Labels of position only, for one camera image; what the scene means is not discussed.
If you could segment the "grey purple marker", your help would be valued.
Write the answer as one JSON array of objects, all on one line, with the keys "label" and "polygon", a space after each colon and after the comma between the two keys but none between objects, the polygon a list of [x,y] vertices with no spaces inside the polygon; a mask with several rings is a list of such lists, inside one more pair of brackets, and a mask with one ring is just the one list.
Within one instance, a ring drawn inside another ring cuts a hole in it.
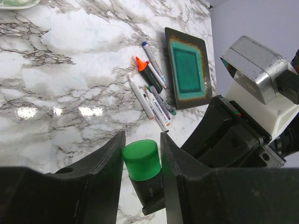
[{"label": "grey purple marker", "polygon": [[165,113],[166,117],[168,120],[171,119],[168,110],[166,109],[166,106],[164,105],[162,98],[160,97],[160,95],[158,94],[156,88],[154,86],[150,86],[149,87],[150,92],[154,95],[154,97],[156,98],[157,102],[159,103],[159,105],[161,106],[163,112]]}]

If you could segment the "peach cap white marker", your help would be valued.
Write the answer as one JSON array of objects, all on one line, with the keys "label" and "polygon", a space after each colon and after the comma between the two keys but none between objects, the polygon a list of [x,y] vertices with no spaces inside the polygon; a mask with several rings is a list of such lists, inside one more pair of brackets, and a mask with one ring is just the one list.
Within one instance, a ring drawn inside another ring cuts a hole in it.
[{"label": "peach cap white marker", "polygon": [[147,94],[148,99],[151,101],[151,104],[155,108],[155,112],[156,112],[157,116],[159,117],[159,120],[162,123],[162,126],[163,126],[162,130],[166,133],[169,132],[168,126],[170,125],[170,122],[167,119],[165,113],[163,112],[160,104],[158,103],[158,101],[156,100],[154,95],[149,91],[149,89],[147,87],[144,87],[144,88],[145,88],[145,92]]}]

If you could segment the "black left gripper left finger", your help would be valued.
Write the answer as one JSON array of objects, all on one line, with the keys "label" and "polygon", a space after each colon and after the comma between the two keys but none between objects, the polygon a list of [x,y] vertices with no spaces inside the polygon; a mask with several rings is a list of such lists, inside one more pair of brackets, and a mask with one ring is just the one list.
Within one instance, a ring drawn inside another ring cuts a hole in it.
[{"label": "black left gripper left finger", "polygon": [[125,143],[125,133],[118,132],[101,148],[53,174],[1,167],[1,223],[114,224]]}]

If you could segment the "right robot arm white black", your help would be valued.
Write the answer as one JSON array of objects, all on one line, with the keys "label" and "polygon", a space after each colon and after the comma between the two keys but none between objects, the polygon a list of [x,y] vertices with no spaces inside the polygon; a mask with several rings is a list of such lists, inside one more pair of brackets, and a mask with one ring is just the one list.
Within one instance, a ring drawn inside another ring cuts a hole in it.
[{"label": "right robot arm white black", "polygon": [[270,150],[282,160],[298,152],[299,118],[273,138],[235,101],[218,95],[181,149],[210,168],[269,167]]}]

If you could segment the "blue tip thin pen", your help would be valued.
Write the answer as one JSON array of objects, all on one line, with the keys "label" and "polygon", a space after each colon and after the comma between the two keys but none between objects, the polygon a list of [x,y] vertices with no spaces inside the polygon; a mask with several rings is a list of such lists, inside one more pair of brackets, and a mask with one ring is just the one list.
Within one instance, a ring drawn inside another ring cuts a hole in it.
[{"label": "blue tip thin pen", "polygon": [[149,60],[153,64],[153,67],[155,68],[156,72],[159,74],[160,78],[162,79],[163,83],[166,84],[166,79],[162,73],[162,70],[160,69],[160,66],[158,65],[157,59],[155,58],[154,54],[150,50],[150,47],[147,42],[143,42],[142,46],[148,55]]}]

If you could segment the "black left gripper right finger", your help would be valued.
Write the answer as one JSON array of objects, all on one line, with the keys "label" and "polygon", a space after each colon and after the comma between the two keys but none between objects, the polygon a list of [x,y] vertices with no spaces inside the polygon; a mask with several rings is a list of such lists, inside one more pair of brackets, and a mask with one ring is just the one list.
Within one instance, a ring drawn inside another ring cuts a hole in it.
[{"label": "black left gripper right finger", "polygon": [[160,136],[169,224],[296,224],[297,168],[209,168]]}]

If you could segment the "pink cap white marker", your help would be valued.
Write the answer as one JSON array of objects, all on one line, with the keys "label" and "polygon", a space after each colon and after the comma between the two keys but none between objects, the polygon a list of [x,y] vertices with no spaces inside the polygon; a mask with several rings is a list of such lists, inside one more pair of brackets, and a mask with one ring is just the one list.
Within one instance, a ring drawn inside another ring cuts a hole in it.
[{"label": "pink cap white marker", "polygon": [[140,102],[141,106],[143,107],[145,113],[147,114],[149,119],[155,119],[155,115],[154,115],[153,111],[151,110],[150,106],[146,102],[146,100],[145,100],[142,92],[138,88],[137,84],[133,81],[131,75],[128,74],[127,77],[128,77],[129,82],[130,82],[130,86],[131,86],[133,92],[135,93],[138,101]]}]

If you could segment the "green fineliner pen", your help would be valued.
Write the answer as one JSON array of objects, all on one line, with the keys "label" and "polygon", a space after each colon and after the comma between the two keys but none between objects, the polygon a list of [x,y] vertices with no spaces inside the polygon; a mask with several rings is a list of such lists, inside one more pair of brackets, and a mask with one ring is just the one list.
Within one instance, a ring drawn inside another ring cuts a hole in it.
[{"label": "green fineliner pen", "polygon": [[176,111],[166,102],[166,101],[164,101],[163,102],[164,103],[164,105],[165,105],[165,107],[166,107],[166,109],[173,115],[173,116],[175,116],[176,115]]}]

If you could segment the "black orange highlighter body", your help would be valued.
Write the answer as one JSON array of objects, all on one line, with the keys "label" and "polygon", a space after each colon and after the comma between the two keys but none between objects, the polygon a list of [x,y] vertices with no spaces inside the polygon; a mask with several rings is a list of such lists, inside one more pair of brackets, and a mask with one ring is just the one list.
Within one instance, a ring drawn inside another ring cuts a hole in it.
[{"label": "black orange highlighter body", "polygon": [[138,64],[138,70],[141,76],[145,79],[145,81],[150,85],[156,88],[158,93],[161,93],[163,90],[162,85],[158,81],[156,75],[153,70],[150,68],[150,65],[146,62],[143,62],[139,57],[135,57],[136,62]]}]

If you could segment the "green cap black highlighter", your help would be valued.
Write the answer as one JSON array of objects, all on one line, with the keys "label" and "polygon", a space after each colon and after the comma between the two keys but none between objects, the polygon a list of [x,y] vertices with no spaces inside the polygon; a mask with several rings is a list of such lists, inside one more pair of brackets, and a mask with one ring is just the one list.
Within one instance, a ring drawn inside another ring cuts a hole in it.
[{"label": "green cap black highlighter", "polygon": [[147,216],[165,208],[162,172],[145,181],[131,180],[141,202],[142,213]]}]

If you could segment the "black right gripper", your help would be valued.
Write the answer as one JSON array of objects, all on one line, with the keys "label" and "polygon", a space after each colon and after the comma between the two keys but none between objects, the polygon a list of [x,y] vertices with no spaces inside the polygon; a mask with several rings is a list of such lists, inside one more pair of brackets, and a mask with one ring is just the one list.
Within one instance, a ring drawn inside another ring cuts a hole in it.
[{"label": "black right gripper", "polygon": [[285,159],[272,137],[236,102],[218,95],[181,149],[210,168],[280,168]]}]

